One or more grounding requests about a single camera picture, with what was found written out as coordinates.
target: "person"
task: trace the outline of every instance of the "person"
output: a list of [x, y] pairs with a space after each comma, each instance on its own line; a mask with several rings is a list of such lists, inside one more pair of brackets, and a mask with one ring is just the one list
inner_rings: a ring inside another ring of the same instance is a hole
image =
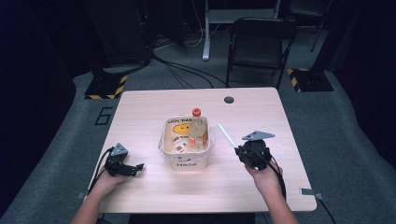
[[[270, 168], [261, 171], [245, 165], [247, 172], [253, 177], [257, 190], [262, 195], [268, 206], [271, 219], [274, 224], [293, 224], [298, 223], [296, 217], [291, 212], [286, 200], [283, 198], [282, 191], [277, 180], [277, 176]], [[128, 179], [128, 176], [111, 176], [107, 171], [102, 172], [91, 193], [87, 196], [82, 206], [72, 219], [72, 224], [94, 224], [99, 215], [101, 201], [118, 184]]]
[[[275, 168], [277, 167], [273, 161], [270, 161], [270, 163]], [[277, 180], [276, 173], [269, 167], [261, 171], [247, 165], [245, 165], [245, 168], [253, 177], [254, 184], [256, 185], [257, 190], [264, 198], [273, 223], [298, 223], [295, 215], [291, 212], [285, 198], [282, 195], [282, 190]], [[282, 168], [280, 166], [278, 168], [280, 173], [282, 174]]]
[[127, 180], [129, 176], [116, 175], [111, 176], [107, 170], [102, 168], [101, 174], [97, 179], [90, 194], [88, 194], [84, 203], [74, 215], [72, 224], [94, 224], [99, 215], [99, 207], [102, 200], [110, 193], [118, 184]]

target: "black stand base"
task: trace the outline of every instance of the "black stand base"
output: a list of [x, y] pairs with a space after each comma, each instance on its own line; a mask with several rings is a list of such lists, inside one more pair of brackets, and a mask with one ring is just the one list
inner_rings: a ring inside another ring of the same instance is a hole
[[124, 77], [108, 77], [106, 84], [92, 80], [90, 86], [85, 91], [85, 99], [102, 100], [102, 99], [116, 99], [122, 93], [127, 76]]
[[295, 91], [334, 91], [323, 73], [309, 69], [288, 69], [288, 73]]

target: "wooden table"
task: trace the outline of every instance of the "wooden table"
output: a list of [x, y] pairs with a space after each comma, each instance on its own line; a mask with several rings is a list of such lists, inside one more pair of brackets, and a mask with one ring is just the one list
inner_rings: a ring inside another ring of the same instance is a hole
[[[226, 104], [224, 98], [234, 102]], [[174, 171], [158, 145], [167, 118], [189, 115], [199, 107], [216, 137], [208, 165], [199, 171]], [[109, 129], [102, 154], [121, 143], [128, 150], [124, 163], [145, 163], [143, 171], [116, 187], [102, 202], [101, 213], [237, 213], [268, 211], [252, 177], [235, 155], [218, 123], [237, 145], [253, 132], [274, 133], [265, 139], [284, 170], [292, 211], [312, 211], [311, 189], [291, 129], [274, 88], [126, 91]]]

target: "gray carpet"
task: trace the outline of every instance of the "gray carpet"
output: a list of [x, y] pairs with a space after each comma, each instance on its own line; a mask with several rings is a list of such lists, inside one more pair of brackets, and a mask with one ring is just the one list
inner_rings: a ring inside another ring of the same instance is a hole
[[[312, 66], [325, 33], [316, 51], [310, 53], [314, 36], [311, 31], [300, 31], [287, 68]], [[226, 34], [212, 40], [209, 62], [202, 61], [203, 42], [195, 48], [171, 45], [154, 53], [164, 60], [198, 68], [225, 81], [227, 42]], [[210, 88], [200, 77], [175, 71], [195, 89]], [[237, 72], [255, 73], [235, 70]], [[359, 128], [353, 107], [337, 79], [331, 72], [326, 72], [326, 76], [334, 91], [295, 92], [286, 72], [279, 90], [311, 185], [316, 192], [323, 193], [324, 202], [337, 223], [396, 223], [396, 172], [377, 154]], [[224, 88], [221, 81], [207, 78], [215, 88]], [[82, 200], [76, 197], [90, 183], [109, 128], [109, 125], [94, 123], [105, 106], [113, 107], [106, 112], [114, 115], [119, 102], [119, 99], [84, 100], [91, 80], [91, 73], [75, 78], [77, 95], [62, 127], [0, 223], [68, 223], [77, 212]], [[230, 85], [256, 87], [258, 83], [264, 86], [262, 82], [272, 81], [235, 75]], [[183, 84], [184, 87], [164, 64], [152, 60], [147, 67], [128, 76], [124, 90], [189, 88]], [[296, 216], [301, 223], [332, 223], [319, 203], [315, 211], [296, 213]], [[108, 214], [106, 219], [114, 224], [127, 223], [128, 215]], [[266, 222], [271, 223], [268, 214], [257, 214], [256, 223]]]

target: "black curtain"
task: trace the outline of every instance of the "black curtain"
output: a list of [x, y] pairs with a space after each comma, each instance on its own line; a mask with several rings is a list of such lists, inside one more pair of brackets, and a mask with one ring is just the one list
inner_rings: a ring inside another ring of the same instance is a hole
[[0, 27], [2, 216], [57, 133], [76, 87], [27, 1], [0, 1]]
[[84, 0], [26, 0], [72, 77], [109, 67]]
[[396, 18], [392, 0], [363, 1], [345, 59], [334, 72], [361, 129], [396, 167]]
[[350, 31], [354, 29], [354, 19], [361, 12], [361, 4], [360, 0], [332, 1], [330, 15], [327, 18], [329, 32], [311, 70], [320, 73], [325, 69], [332, 70], [331, 64], [340, 63], [337, 61], [347, 49]]

